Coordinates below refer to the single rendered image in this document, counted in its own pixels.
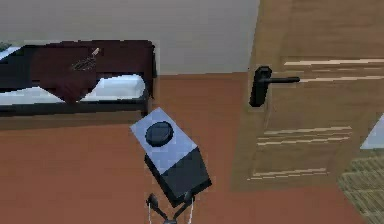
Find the woven straw mat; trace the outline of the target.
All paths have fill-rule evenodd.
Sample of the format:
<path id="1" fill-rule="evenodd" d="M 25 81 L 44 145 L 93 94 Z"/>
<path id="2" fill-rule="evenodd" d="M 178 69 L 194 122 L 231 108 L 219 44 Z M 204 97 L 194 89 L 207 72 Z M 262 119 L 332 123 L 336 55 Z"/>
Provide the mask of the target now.
<path id="1" fill-rule="evenodd" d="M 337 183 L 366 224 L 384 224 L 384 154 L 353 159 Z"/>

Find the maroon blanket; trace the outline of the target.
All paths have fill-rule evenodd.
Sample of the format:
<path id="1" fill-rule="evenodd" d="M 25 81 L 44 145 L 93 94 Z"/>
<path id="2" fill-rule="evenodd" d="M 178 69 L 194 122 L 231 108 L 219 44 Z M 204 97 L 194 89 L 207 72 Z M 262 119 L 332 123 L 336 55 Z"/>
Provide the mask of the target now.
<path id="1" fill-rule="evenodd" d="M 95 65 L 86 71 L 72 66 L 99 48 Z M 38 46 L 30 61 L 30 77 L 67 103 L 90 93 L 101 78 L 137 74 L 153 95 L 155 46 L 148 40 L 63 41 Z"/>

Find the pale blue slab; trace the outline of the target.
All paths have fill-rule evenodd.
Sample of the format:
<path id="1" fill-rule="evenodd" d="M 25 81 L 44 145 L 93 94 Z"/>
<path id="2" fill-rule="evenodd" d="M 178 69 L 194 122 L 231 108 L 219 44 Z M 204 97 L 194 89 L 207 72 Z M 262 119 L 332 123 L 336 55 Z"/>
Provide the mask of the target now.
<path id="1" fill-rule="evenodd" d="M 384 114 L 374 125 L 362 145 L 361 150 L 384 149 Z"/>

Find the brown wooden room door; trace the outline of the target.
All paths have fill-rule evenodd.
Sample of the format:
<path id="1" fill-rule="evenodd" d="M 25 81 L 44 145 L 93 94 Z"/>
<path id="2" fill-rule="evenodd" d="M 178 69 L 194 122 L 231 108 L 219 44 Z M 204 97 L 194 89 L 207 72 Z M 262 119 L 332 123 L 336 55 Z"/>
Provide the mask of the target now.
<path id="1" fill-rule="evenodd" d="M 254 72 L 269 66 L 265 103 Z M 329 184 L 384 114 L 384 0 L 260 0 L 231 187 Z"/>

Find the dark framed bed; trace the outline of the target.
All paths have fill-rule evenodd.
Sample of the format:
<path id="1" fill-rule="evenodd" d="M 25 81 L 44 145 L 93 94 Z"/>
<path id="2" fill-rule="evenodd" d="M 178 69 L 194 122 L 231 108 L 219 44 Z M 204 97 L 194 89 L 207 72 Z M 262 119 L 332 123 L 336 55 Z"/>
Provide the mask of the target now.
<path id="1" fill-rule="evenodd" d="M 101 78 L 95 88 L 75 103 L 67 103 L 41 88 L 30 77 L 30 61 L 37 44 L 0 48 L 0 117 L 92 112 L 139 111 L 146 115 L 154 97 L 140 75 Z"/>

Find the black round disc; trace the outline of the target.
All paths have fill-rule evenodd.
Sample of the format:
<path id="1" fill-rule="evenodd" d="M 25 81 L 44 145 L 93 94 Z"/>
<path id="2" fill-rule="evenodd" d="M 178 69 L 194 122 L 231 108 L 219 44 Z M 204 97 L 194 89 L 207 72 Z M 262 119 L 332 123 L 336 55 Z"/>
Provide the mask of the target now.
<path id="1" fill-rule="evenodd" d="M 146 142 L 152 147 L 162 147 L 173 138 L 174 130 L 167 121 L 156 122 L 145 134 Z"/>

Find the blue and black box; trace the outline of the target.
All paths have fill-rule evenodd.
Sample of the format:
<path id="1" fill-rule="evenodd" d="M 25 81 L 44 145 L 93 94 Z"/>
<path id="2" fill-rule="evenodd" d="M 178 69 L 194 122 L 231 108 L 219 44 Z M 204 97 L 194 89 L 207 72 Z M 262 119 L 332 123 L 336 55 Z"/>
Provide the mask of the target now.
<path id="1" fill-rule="evenodd" d="M 156 122 L 171 124 L 173 138 L 162 147 L 152 147 L 145 140 L 147 129 Z M 161 108 L 157 108 L 130 126 L 143 150 L 144 162 L 173 207 L 184 201 L 184 194 L 194 195 L 212 185 L 197 144 Z"/>

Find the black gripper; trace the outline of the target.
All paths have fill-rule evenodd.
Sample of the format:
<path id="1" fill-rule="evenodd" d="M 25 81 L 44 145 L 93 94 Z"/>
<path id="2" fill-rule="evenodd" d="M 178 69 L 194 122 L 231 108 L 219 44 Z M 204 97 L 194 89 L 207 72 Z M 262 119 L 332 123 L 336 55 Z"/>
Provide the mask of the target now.
<path id="1" fill-rule="evenodd" d="M 187 224 L 192 223 L 193 209 L 194 209 L 195 196 L 191 191 L 188 191 L 184 194 L 183 205 L 174 213 L 173 220 L 168 220 L 167 215 L 159 208 L 158 199 L 154 193 L 151 193 L 147 200 L 146 205 L 148 207 L 148 221 L 149 224 L 152 224 L 151 212 L 154 211 L 160 217 L 163 218 L 163 224 L 178 224 L 177 219 L 179 216 L 187 209 L 190 209 L 189 219 Z"/>

